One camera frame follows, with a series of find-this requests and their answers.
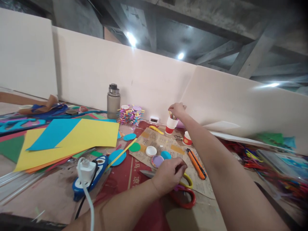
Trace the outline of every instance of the right hand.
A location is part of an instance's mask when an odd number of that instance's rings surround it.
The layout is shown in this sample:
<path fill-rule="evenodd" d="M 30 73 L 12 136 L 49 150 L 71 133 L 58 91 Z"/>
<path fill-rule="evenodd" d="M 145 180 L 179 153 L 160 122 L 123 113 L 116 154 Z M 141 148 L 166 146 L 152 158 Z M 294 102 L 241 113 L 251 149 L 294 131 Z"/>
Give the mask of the right hand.
<path fill-rule="evenodd" d="M 186 114 L 185 109 L 186 105 L 183 105 L 183 103 L 174 103 L 169 107 L 168 111 L 171 111 L 176 118 L 181 119 L 181 117 Z"/>
<path fill-rule="evenodd" d="M 164 160 L 151 179 L 160 196 L 174 189 L 181 181 L 187 165 L 181 158 Z"/>

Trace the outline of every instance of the white partition board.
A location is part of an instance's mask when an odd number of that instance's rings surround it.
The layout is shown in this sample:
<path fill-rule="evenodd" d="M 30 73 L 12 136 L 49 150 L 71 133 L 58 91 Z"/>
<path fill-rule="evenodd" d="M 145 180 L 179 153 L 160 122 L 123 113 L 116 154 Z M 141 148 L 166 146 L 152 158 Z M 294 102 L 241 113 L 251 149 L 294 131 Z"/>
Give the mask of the white partition board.
<path fill-rule="evenodd" d="M 59 98 L 107 110 L 109 84 L 118 85 L 121 105 L 134 104 L 166 123 L 195 65 L 118 43 L 53 27 Z"/>
<path fill-rule="evenodd" d="M 57 95 L 51 21 L 0 8 L 0 31 L 0 87 Z"/>
<path fill-rule="evenodd" d="M 308 97 L 197 66 L 182 97 L 187 111 L 202 125 L 227 121 L 235 136 L 260 132 L 295 136 L 297 152 L 308 154 Z"/>

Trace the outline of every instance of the blue paper circle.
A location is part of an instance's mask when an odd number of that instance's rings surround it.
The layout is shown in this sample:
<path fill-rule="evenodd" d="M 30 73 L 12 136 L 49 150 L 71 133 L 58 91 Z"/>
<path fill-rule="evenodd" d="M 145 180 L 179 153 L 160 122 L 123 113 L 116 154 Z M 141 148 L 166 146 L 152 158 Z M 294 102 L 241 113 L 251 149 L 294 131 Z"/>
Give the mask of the blue paper circle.
<path fill-rule="evenodd" d="M 125 141 L 133 140 L 133 139 L 136 138 L 136 136 L 137 135 L 135 133 L 131 133 L 131 134 L 128 134 L 128 135 L 124 136 L 123 140 L 125 140 Z"/>
<path fill-rule="evenodd" d="M 162 151 L 160 154 L 164 159 L 171 159 L 171 155 L 167 151 Z"/>
<path fill-rule="evenodd" d="M 119 150 L 116 150 L 116 151 L 114 151 L 113 153 L 111 153 L 110 156 L 109 156 L 109 159 L 108 159 L 108 164 L 110 164 L 115 158 L 117 158 L 118 155 L 120 155 L 121 152 L 123 152 L 123 151 L 124 151 L 123 149 L 119 149 Z M 117 166 L 117 165 L 119 165 L 120 163 L 123 162 L 123 160 L 124 160 L 125 158 L 126 158 L 126 152 L 123 153 L 123 154 L 119 157 L 119 159 L 117 159 L 116 162 L 114 162 L 114 163 L 112 164 L 112 166 Z"/>

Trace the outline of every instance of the scissors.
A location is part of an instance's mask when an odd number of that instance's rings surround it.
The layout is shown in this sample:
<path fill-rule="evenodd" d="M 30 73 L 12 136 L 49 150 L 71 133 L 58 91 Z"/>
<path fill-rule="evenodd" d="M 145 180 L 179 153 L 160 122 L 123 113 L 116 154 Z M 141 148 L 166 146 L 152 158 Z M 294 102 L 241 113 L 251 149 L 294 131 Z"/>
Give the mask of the scissors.
<path fill-rule="evenodd" d="M 153 176 L 155 176 L 155 172 L 151 172 L 151 171 L 146 171 L 146 170 L 140 170 L 140 172 L 142 172 L 144 175 L 146 175 L 148 178 L 153 178 Z M 191 209 L 195 204 L 196 204 L 196 195 L 195 193 L 191 190 L 193 187 L 193 181 L 191 180 L 191 178 L 184 173 L 183 177 L 188 181 L 189 185 L 184 184 L 183 182 L 180 182 L 181 186 L 177 186 L 177 191 L 182 191 L 182 192 L 187 192 L 190 194 L 192 200 L 187 203 L 187 204 L 183 204 L 180 199 L 178 198 L 178 196 L 176 195 L 176 193 L 174 191 L 171 191 L 169 193 L 169 195 L 172 197 L 172 199 L 182 208 L 185 209 Z"/>

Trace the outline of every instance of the newspaper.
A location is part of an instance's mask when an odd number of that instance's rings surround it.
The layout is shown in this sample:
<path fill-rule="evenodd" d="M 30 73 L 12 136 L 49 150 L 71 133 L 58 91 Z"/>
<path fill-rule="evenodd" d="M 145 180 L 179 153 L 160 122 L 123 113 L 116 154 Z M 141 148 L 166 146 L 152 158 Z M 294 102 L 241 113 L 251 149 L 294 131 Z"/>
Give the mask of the newspaper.
<path fill-rule="evenodd" d="M 150 128 L 146 128 L 136 142 L 140 144 L 141 149 L 138 152 L 130 152 L 130 154 L 137 160 L 141 161 L 152 169 L 156 169 L 151 163 L 151 157 L 147 156 L 146 154 L 146 148 L 148 146 L 154 146 L 157 149 L 158 155 L 160 155 L 162 151 L 167 151 L 171 154 L 173 158 L 180 157 L 185 161 L 188 166 L 185 173 L 192 179 L 193 190 L 201 193 L 202 195 L 210 199 L 215 199 L 209 178 L 207 177 L 205 180 L 199 178 L 193 163 L 191 162 L 187 152 L 185 151 L 186 148 L 190 148 L 200 161 L 200 158 L 194 148 L 185 146 L 182 143 L 179 144 L 177 141 L 167 137 L 166 135 L 162 135 Z"/>

